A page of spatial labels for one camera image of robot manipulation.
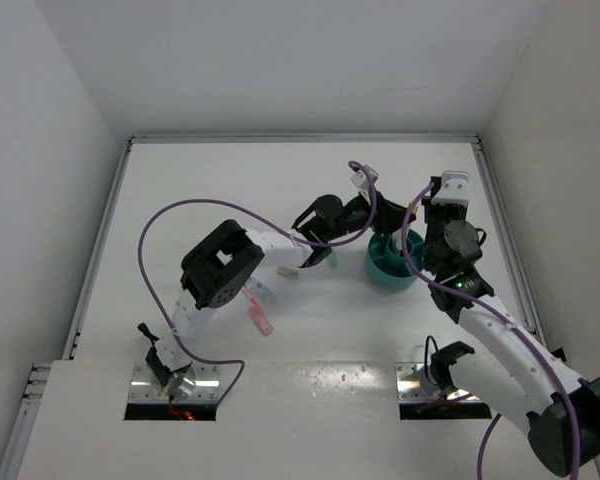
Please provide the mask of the blue highlighter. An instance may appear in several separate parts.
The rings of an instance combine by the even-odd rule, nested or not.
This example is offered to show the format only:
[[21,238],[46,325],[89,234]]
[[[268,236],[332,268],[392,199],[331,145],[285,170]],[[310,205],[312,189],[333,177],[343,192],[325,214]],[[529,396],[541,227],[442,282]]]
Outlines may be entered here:
[[398,255],[398,256],[402,256],[403,255],[403,251],[402,251],[402,231],[401,230],[397,230],[395,231],[390,238],[389,244],[388,244],[390,251],[394,254],[394,255]]

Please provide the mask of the green highlighter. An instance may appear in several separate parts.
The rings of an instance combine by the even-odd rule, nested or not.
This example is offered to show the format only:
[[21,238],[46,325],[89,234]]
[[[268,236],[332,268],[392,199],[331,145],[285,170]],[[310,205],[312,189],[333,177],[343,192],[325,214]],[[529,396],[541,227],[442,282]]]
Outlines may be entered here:
[[327,256],[327,263],[331,268],[336,268],[338,266],[338,259],[336,252],[334,250]]

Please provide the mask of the grey eraser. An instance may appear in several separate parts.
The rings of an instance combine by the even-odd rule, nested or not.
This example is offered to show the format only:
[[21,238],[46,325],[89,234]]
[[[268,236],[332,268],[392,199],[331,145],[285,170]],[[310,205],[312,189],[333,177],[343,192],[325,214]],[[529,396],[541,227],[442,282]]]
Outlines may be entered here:
[[279,266],[276,270],[276,273],[278,275],[281,275],[281,276],[284,276],[287,278],[292,278],[292,279],[297,279],[299,276],[298,269],[287,267],[287,266]]

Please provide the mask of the clear glue bottle blue cap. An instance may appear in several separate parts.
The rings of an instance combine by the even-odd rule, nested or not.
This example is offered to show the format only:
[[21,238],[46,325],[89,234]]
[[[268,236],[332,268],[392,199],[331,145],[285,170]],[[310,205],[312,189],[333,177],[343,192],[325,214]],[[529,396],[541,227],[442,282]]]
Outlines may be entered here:
[[263,304],[274,304],[277,300],[276,294],[255,278],[249,278],[245,283],[245,288],[256,300]]

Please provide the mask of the pink highlighter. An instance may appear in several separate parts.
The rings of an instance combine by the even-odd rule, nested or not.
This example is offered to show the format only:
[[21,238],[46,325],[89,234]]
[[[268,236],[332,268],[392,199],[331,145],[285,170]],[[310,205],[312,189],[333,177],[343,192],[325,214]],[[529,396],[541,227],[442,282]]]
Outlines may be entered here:
[[259,332],[267,337],[274,331],[273,326],[269,322],[265,312],[257,305],[252,305],[248,309],[249,316]]

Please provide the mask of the yellow highlighter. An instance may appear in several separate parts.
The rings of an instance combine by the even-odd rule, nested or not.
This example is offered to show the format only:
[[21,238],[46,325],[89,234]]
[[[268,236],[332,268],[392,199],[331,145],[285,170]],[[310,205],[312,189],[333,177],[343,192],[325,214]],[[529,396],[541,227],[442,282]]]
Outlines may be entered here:
[[419,202],[411,202],[409,204],[409,207],[412,208],[412,214],[417,216],[418,213],[418,209],[419,209]]

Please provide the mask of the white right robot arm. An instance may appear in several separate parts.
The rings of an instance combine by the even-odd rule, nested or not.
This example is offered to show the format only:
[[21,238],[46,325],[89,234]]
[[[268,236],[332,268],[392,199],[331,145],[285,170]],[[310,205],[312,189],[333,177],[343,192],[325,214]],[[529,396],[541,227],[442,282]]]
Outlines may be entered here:
[[437,308],[488,351],[457,341],[433,355],[442,391],[466,390],[515,425],[554,475],[575,479],[600,455],[600,378],[586,379],[536,340],[479,274],[485,234],[467,221],[469,177],[445,171],[418,196],[422,267]]

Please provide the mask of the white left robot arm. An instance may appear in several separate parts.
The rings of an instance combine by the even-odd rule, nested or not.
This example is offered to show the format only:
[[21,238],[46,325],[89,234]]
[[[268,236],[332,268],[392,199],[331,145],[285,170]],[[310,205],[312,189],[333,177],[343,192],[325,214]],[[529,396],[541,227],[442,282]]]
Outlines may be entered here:
[[151,342],[145,362],[156,386],[175,397],[191,365],[210,362],[194,353],[194,341],[258,267],[315,267],[336,247],[354,242],[366,231],[380,240],[390,239],[406,215],[405,206],[380,193],[359,193],[348,202],[325,194],[302,211],[288,230],[270,223],[260,232],[234,219],[222,221],[181,260],[181,298],[175,311],[157,305],[167,323],[166,333],[155,336],[145,325],[138,327]]

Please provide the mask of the teal round organizer container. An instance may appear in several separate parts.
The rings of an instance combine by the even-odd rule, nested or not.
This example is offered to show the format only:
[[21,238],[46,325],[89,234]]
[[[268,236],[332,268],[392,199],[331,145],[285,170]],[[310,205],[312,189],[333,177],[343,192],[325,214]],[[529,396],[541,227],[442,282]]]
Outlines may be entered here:
[[373,234],[367,244],[365,271],[371,282],[381,288],[400,292],[408,289],[417,276],[404,255],[394,255],[388,246],[391,236]]

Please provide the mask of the red pen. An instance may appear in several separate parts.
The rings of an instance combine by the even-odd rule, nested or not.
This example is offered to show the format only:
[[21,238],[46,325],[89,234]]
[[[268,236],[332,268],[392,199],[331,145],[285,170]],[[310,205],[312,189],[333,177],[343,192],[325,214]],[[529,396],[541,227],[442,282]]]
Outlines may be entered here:
[[253,294],[247,289],[247,288],[242,288],[241,292],[245,295],[245,297],[251,302],[252,305],[259,307],[260,304],[258,302],[258,300],[253,296]]

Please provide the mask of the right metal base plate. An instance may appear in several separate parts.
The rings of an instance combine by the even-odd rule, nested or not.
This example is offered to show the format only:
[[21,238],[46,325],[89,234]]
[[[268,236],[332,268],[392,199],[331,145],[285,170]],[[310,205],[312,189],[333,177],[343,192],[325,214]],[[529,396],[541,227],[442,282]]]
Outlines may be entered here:
[[443,393],[426,379],[422,362],[395,363],[394,373],[400,406],[481,403],[477,396],[462,389]]

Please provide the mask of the metal base plate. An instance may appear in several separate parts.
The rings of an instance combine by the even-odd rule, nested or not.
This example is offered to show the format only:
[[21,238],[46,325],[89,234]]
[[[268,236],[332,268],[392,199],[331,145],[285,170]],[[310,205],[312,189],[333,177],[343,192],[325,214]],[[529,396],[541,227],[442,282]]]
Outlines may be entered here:
[[170,397],[178,404],[214,404],[219,399],[220,369],[192,363],[177,373],[166,387],[160,387],[146,364],[136,364],[128,389],[130,404],[166,404]]
[[422,362],[395,363],[394,373],[400,406],[481,403],[477,396],[462,389],[443,393],[426,379]]

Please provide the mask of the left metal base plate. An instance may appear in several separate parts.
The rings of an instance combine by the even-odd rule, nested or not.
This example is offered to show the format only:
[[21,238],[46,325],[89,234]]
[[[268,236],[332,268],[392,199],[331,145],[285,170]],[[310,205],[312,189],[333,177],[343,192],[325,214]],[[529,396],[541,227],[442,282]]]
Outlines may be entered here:
[[214,404],[219,399],[220,369],[192,363],[177,373],[166,387],[160,387],[146,364],[136,364],[128,389],[130,404],[166,404],[170,397],[178,404]]

